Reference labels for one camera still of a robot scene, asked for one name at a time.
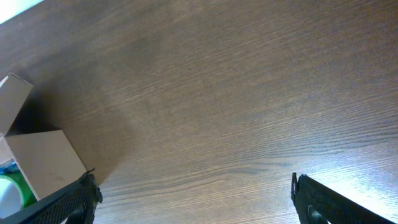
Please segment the cardboard box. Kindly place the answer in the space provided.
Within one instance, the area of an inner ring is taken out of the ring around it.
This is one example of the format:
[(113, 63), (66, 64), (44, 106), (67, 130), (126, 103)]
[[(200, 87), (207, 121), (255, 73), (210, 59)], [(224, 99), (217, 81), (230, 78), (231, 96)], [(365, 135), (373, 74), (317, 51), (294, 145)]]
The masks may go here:
[(32, 89), (13, 73), (1, 79), (1, 163), (13, 159), (41, 200), (76, 181), (86, 168), (62, 130), (6, 136)]

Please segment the green tape roll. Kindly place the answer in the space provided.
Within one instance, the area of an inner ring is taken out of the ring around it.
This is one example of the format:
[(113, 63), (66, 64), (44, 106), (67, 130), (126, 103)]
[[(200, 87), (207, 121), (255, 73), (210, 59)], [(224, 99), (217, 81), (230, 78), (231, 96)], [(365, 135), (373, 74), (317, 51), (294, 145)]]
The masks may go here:
[(1, 219), (25, 209), (36, 201), (21, 172), (1, 174)]

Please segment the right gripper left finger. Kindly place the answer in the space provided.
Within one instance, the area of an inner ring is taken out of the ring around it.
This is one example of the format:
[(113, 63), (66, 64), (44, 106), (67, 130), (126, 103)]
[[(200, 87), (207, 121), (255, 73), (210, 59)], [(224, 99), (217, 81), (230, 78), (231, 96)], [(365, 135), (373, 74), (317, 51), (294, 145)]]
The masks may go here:
[(91, 170), (76, 181), (27, 208), (1, 220), (1, 224), (93, 223), (97, 204), (103, 201)]

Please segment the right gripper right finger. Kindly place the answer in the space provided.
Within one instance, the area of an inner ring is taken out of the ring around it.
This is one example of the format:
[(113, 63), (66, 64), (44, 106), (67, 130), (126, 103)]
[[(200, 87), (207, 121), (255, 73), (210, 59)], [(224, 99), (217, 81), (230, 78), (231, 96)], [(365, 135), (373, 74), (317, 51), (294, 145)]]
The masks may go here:
[(394, 224), (305, 174), (292, 174), (291, 199), (300, 223)]

